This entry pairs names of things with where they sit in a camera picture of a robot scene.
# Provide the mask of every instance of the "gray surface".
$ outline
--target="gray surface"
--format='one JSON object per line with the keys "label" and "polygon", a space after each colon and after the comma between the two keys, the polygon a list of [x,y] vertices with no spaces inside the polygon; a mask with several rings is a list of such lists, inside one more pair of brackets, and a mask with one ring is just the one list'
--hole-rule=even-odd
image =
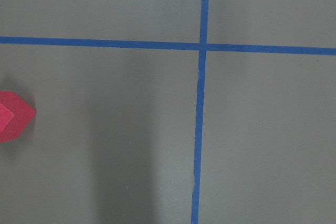
{"label": "gray surface", "polygon": [[34,106],[0,145],[1,223],[188,223],[197,52],[0,45]]}
{"label": "gray surface", "polygon": [[336,223],[335,69],[208,53],[200,223]]}
{"label": "gray surface", "polygon": [[201,0],[1,0],[1,36],[198,42]]}
{"label": "gray surface", "polygon": [[208,42],[335,47],[335,0],[209,0]]}

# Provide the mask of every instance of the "cube top face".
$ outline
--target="cube top face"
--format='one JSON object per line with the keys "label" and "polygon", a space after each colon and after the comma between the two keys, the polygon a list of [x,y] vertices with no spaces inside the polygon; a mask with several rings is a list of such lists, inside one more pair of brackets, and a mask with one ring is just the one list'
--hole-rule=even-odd
{"label": "cube top face", "polygon": [[11,91],[0,91],[0,143],[17,138],[35,110]]}

